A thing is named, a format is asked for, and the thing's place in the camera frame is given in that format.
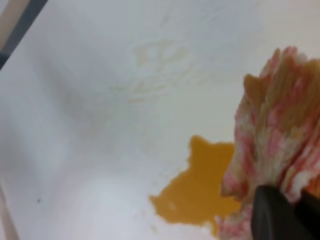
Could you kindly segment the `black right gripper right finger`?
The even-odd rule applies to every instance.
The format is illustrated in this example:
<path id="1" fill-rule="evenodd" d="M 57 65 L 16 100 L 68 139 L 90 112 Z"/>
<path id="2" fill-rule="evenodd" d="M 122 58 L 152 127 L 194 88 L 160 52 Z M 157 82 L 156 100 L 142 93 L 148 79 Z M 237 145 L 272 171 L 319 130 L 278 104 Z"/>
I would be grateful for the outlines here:
<path id="1" fill-rule="evenodd" d="M 294 240 L 320 239 L 320 200 L 303 191 L 293 209 L 292 236 Z"/>

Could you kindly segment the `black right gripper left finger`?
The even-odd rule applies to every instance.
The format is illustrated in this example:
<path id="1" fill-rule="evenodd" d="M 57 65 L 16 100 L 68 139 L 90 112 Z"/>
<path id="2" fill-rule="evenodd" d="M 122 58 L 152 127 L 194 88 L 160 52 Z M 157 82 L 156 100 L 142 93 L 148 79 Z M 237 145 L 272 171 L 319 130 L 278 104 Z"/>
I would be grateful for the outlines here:
<path id="1" fill-rule="evenodd" d="M 286 197 L 274 187 L 259 186 L 255 191 L 253 202 L 252 238 L 254 240 L 294 240 L 292 226 L 296 204 L 290 204 Z"/>

